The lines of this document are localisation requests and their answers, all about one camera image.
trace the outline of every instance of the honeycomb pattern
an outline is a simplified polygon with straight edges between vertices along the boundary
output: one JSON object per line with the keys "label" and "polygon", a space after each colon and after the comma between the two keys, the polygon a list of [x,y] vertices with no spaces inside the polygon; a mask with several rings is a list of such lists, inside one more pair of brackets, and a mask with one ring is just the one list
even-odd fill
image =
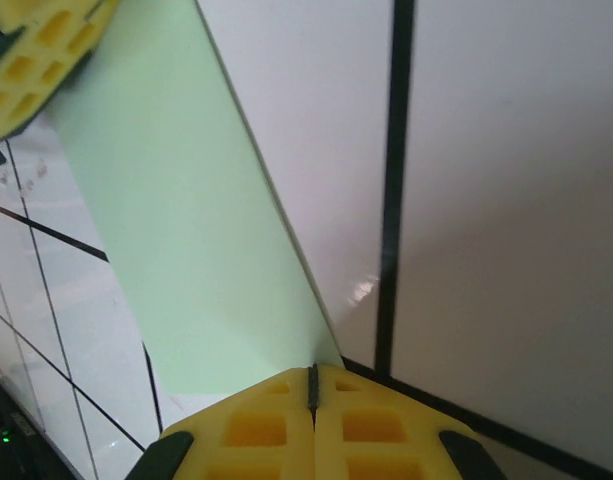
{"label": "honeycomb pattern", "polygon": [[177,480],[312,480],[313,420],[305,369],[288,370],[164,432],[195,437]]}
{"label": "honeycomb pattern", "polygon": [[195,437],[176,480],[458,480],[438,433],[465,425],[343,369],[293,369],[170,427]]}
{"label": "honeycomb pattern", "polygon": [[54,0],[16,10],[15,2],[0,1],[0,18],[14,30],[24,28],[0,58],[0,138],[32,118],[82,55],[95,47],[118,3],[105,0],[95,9],[97,0]]}

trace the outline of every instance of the yellow robotic claw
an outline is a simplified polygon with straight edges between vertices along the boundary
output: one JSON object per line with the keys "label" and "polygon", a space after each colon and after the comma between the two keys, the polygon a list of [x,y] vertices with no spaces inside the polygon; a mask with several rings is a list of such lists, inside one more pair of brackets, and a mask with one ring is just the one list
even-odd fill
{"label": "yellow robotic claw", "polygon": [[0,140],[88,59],[119,1],[0,0]]}
{"label": "yellow robotic claw", "polygon": [[127,480],[504,480],[466,425],[332,366],[170,426]]}

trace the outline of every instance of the tile grout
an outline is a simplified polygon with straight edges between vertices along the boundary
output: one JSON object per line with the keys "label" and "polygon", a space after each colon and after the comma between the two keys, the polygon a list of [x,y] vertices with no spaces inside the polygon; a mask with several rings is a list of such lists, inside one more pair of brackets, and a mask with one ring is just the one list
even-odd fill
{"label": "tile grout", "polygon": [[386,160],[382,184],[381,280],[377,299],[374,350],[375,371],[384,377],[391,374],[393,339],[395,336],[416,3],[416,0],[394,0],[392,7]]}
{"label": "tile grout", "polygon": [[153,404],[155,407],[155,418],[157,420],[157,428],[159,430],[159,434],[161,435],[164,431],[164,426],[162,423],[162,413],[159,405],[159,398],[157,395],[157,388],[155,386],[155,375],[153,373],[153,365],[150,361],[150,355],[148,355],[148,350],[146,350],[146,345],[142,343],[142,347],[144,348],[144,357],[146,358],[146,369],[148,372],[148,381],[150,383],[150,389],[153,394]]}
{"label": "tile grout", "polygon": [[56,240],[59,240],[67,245],[70,245],[71,247],[74,247],[77,250],[81,250],[84,253],[92,255],[93,257],[98,258],[99,260],[102,260],[103,262],[108,262],[108,257],[106,256],[106,253],[104,253],[102,250],[98,248],[88,245],[87,243],[77,240],[76,238],[73,238],[69,235],[58,232],[57,230],[47,227],[46,225],[42,223],[36,222],[35,220],[32,220],[30,218],[24,217],[23,215],[19,215],[18,213],[15,213],[12,210],[8,210],[7,208],[1,207],[1,206],[0,206],[0,214],[5,215],[12,220],[16,220],[20,223],[23,223],[24,225],[27,225],[31,228],[34,228],[35,230],[39,230],[40,232],[45,233],[46,235]]}
{"label": "tile grout", "polygon": [[[17,171],[17,165],[15,164],[15,156],[13,155],[13,151],[11,149],[10,142],[8,140],[6,140],[6,147],[8,148],[8,154],[10,155],[10,162],[13,167],[13,172],[15,174],[15,180],[17,181],[17,188],[19,189],[19,192],[20,192],[19,198],[22,202],[22,207],[24,208],[24,214],[26,215],[26,218],[28,219],[29,218],[28,207],[26,205],[26,200],[21,195],[22,188],[21,188],[21,182],[19,180],[19,172]],[[53,326],[55,327],[55,332],[57,334],[57,341],[59,343],[59,348],[61,350],[62,357],[64,358],[64,366],[66,367],[66,373],[68,377],[72,380],[73,375],[70,369],[70,364],[68,362],[68,356],[66,355],[66,348],[64,347],[62,335],[59,330],[59,324],[57,322],[57,315],[55,314],[55,307],[53,306],[53,300],[51,298],[50,291],[48,290],[48,282],[46,281],[46,274],[44,272],[44,266],[42,265],[42,259],[39,254],[39,249],[37,248],[37,240],[35,238],[35,232],[30,225],[28,225],[28,230],[30,231],[31,240],[33,242],[33,249],[35,251],[35,258],[37,260],[37,265],[39,266],[39,274],[42,279],[42,284],[44,286],[44,292],[46,293],[46,299],[48,300],[48,306],[50,308],[50,313],[53,318]],[[91,447],[90,438],[88,436],[88,430],[86,429],[86,422],[84,421],[84,416],[82,415],[82,408],[81,408],[81,405],[79,404],[79,398],[77,397],[77,392],[75,391],[75,388],[72,385],[71,385],[71,391],[73,394],[73,399],[75,401],[75,408],[77,409],[77,415],[79,416],[79,422],[84,432],[86,448],[88,450],[91,465],[93,467],[93,475],[95,476],[96,480],[99,480],[99,473],[97,472],[97,462],[95,461],[95,456],[93,455],[93,449]]]}
{"label": "tile grout", "polygon": [[93,398],[88,395],[79,385],[77,385],[71,378],[69,378],[64,372],[62,372],[57,365],[55,365],[42,351],[37,348],[30,340],[28,340],[17,328],[15,328],[12,324],[10,324],[1,314],[0,320],[4,322],[4,324],[10,328],[16,335],[21,338],[26,345],[28,345],[37,355],[39,355],[42,360],[44,360],[55,372],[62,377],[62,379],[66,380],[66,382],[71,385],[77,392],[84,397],[88,403],[90,403],[99,413],[101,413],[106,420],[108,420],[115,428],[117,428],[126,438],[128,438],[140,451],[145,451],[144,446],[139,443],[128,431],[122,427],[117,420],[115,420],[106,410],[104,410]]}
{"label": "tile grout", "polygon": [[[4,288],[2,286],[2,282],[0,280],[0,296],[2,299],[2,303],[4,304],[4,309],[6,310],[6,315],[8,316],[11,325],[13,325],[13,317],[10,314],[10,309],[8,307],[8,302],[6,301],[6,296],[4,295]],[[30,386],[31,393],[33,395],[33,401],[35,402],[35,408],[37,409],[37,414],[39,415],[39,423],[42,427],[42,430],[46,431],[46,423],[44,422],[44,416],[39,408],[39,401],[37,400],[37,393],[35,392],[35,386],[33,385],[33,380],[30,377],[30,372],[28,371],[28,365],[26,363],[26,357],[24,356],[24,352],[22,351],[22,347],[19,343],[19,339],[17,335],[13,335],[15,338],[15,344],[17,345],[17,350],[19,351],[19,356],[22,359],[22,363],[24,364],[24,373],[26,374],[26,379],[28,380],[28,385]]]}

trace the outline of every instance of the light green paper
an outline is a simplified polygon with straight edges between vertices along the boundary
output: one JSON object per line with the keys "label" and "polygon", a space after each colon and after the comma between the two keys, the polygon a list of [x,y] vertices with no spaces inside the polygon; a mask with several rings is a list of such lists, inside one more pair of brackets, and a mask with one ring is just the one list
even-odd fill
{"label": "light green paper", "polygon": [[49,114],[169,393],[340,364],[194,0],[124,0]]}

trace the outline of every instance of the black grout line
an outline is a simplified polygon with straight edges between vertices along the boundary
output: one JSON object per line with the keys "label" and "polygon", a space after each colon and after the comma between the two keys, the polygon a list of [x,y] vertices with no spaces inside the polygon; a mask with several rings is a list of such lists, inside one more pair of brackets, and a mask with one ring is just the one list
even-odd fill
{"label": "black grout line", "polygon": [[576,457],[564,450],[560,450],[557,447],[553,447],[536,438],[518,432],[513,428],[460,407],[448,400],[444,400],[419,388],[408,385],[401,380],[396,380],[390,376],[384,377],[379,375],[373,369],[349,358],[343,357],[343,361],[348,371],[379,383],[439,412],[449,415],[470,426],[481,435],[491,438],[535,460],[539,460],[556,470],[573,475],[582,480],[613,480],[613,472],[599,465]]}
{"label": "black grout line", "polygon": [[155,386],[155,375],[153,373],[153,365],[150,362],[150,355],[148,355],[148,350],[146,350],[146,345],[142,343],[142,347],[144,348],[144,357],[146,358],[146,369],[148,370],[148,381],[150,383],[150,390],[153,394],[153,405],[155,406],[155,417],[157,418],[157,428],[159,429],[159,434],[161,435],[164,431],[164,425],[162,423],[162,412],[159,408],[159,398],[157,397],[157,387]]}
{"label": "black grout line", "polygon": [[[19,188],[19,191],[21,192],[22,188],[21,188],[21,182],[19,181],[19,173],[17,171],[17,165],[15,164],[15,156],[13,155],[13,151],[10,148],[10,142],[8,140],[6,140],[6,146],[8,148],[8,154],[10,155],[11,164],[13,166],[13,172],[15,173],[15,180],[17,181],[17,188]],[[19,198],[22,201],[22,206],[24,208],[24,214],[26,215],[26,218],[28,218],[28,207],[26,206],[26,200],[24,199],[23,196],[21,196],[21,193],[20,193]],[[62,357],[64,358],[64,366],[66,367],[66,373],[68,377],[72,379],[70,364],[68,362],[68,356],[66,355],[66,348],[64,347],[64,341],[62,339],[62,335],[59,330],[59,324],[57,323],[57,315],[55,314],[55,307],[53,305],[53,300],[51,298],[50,291],[48,289],[48,282],[46,281],[46,274],[44,272],[44,266],[42,264],[42,259],[41,259],[41,256],[39,255],[39,249],[37,248],[37,239],[35,238],[35,231],[30,225],[28,226],[28,230],[30,231],[30,237],[33,242],[33,248],[35,250],[35,257],[37,259],[37,265],[39,266],[39,274],[42,278],[42,284],[44,286],[44,291],[46,293],[46,299],[48,300],[48,307],[50,309],[51,316],[53,317],[53,326],[55,327],[55,333],[57,334],[57,341],[59,343],[59,348],[62,352]],[[93,455],[93,449],[90,445],[90,438],[88,437],[88,432],[86,430],[86,422],[84,422],[84,416],[82,415],[82,408],[81,408],[81,405],[79,404],[79,397],[77,397],[77,393],[74,387],[72,388],[72,392],[73,392],[73,398],[75,399],[75,407],[77,408],[77,415],[79,416],[79,421],[82,425],[82,429],[84,430],[84,438],[86,439],[86,448],[88,449],[88,454],[90,455],[90,461],[93,466],[93,474],[95,475],[95,478],[99,480],[99,474],[97,473],[97,464],[95,462],[95,456]]]}
{"label": "black grout line", "polygon": [[[10,308],[8,307],[8,301],[6,300],[6,295],[4,295],[4,288],[2,287],[2,282],[0,279],[0,296],[2,299],[2,303],[4,304],[4,309],[6,310],[6,315],[10,320],[11,324],[13,323],[13,316],[10,314]],[[37,408],[37,414],[39,415],[39,423],[41,425],[42,430],[46,431],[46,423],[44,422],[44,416],[42,415],[41,409],[39,408],[39,401],[37,400],[37,394],[35,393],[35,386],[33,385],[33,380],[30,378],[30,372],[28,371],[28,365],[26,365],[26,357],[24,356],[24,352],[22,351],[22,347],[19,344],[19,339],[16,335],[14,335],[15,344],[17,345],[17,350],[19,351],[19,356],[22,359],[22,363],[24,364],[24,373],[26,374],[26,379],[28,380],[28,386],[30,387],[30,391],[33,395],[33,401],[35,402],[35,407]]]}
{"label": "black grout line", "polygon": [[414,23],[415,0],[394,0],[382,212],[381,279],[375,338],[375,371],[384,377],[390,375],[395,329]]}
{"label": "black grout line", "polygon": [[81,242],[73,237],[70,237],[61,232],[58,232],[57,230],[53,230],[52,228],[47,227],[46,225],[43,225],[34,220],[31,220],[30,218],[19,215],[18,213],[12,212],[6,208],[0,207],[0,213],[2,215],[6,215],[9,218],[12,218],[13,220],[17,220],[18,222],[21,222],[24,225],[28,225],[29,227],[32,227],[35,230],[39,230],[40,232],[45,233],[46,235],[49,235],[57,240],[60,240],[70,245],[71,247],[75,247],[78,250],[81,250],[82,252],[86,252],[89,255],[92,255],[93,257],[99,258],[100,260],[103,260],[104,262],[108,262],[108,257],[103,251],[99,250],[98,248],[91,247],[87,243]]}
{"label": "black grout line", "polygon": [[106,420],[108,420],[110,423],[112,423],[113,426],[115,426],[115,428],[117,428],[117,430],[122,432],[124,434],[124,436],[126,438],[128,438],[139,450],[141,450],[142,452],[146,450],[141,443],[139,443],[137,440],[135,440],[135,438],[130,433],[128,433],[128,431],[117,422],[117,420],[115,420],[113,417],[111,417],[108,414],[108,412],[106,412],[106,410],[104,410],[102,407],[100,407],[99,404],[95,400],[93,400],[90,395],[88,395],[84,390],[82,390],[82,388],[79,385],[77,385],[75,382],[73,382],[73,380],[71,378],[69,378],[64,372],[62,372],[61,369],[57,365],[55,365],[50,358],[48,358],[46,355],[44,355],[39,348],[37,348],[35,345],[33,345],[30,342],[30,340],[28,340],[24,336],[24,334],[22,334],[12,324],[10,324],[1,314],[0,314],[0,320],[2,322],[4,322],[4,324],[8,328],[10,328],[13,332],[15,332],[15,334],[17,334],[19,336],[19,338],[21,338],[24,341],[24,343],[26,345],[28,345],[35,353],[37,353],[37,355],[39,355],[42,358],[42,360],[44,360],[48,365],[50,365],[53,368],[53,370],[55,370],[60,377],[62,377],[64,380],[66,380],[66,382],[68,382],[68,384],[71,387],[73,387],[75,390],[77,390],[77,392],[79,392],[82,397],[84,397],[86,400],[88,400],[88,402],[93,407],[95,407],[95,409],[97,409],[99,411],[99,413],[101,413],[106,418]]}

